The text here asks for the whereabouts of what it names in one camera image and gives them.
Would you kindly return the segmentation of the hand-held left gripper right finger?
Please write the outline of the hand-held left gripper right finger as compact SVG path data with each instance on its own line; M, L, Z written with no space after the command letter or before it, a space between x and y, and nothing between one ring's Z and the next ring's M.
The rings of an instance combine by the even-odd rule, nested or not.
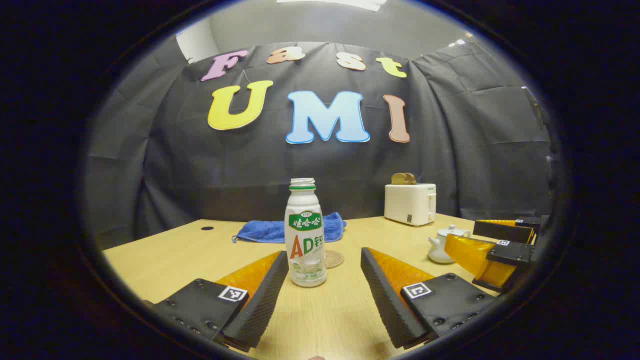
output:
M446 337L496 300L455 273L433 276L370 247L361 249L361 269L395 348Z

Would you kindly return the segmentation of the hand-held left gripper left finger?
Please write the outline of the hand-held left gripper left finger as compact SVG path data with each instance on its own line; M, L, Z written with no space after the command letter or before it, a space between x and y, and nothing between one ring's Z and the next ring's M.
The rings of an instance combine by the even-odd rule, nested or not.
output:
M247 353L269 326L288 272L286 252L275 251L215 282L197 278L150 309L209 342Z

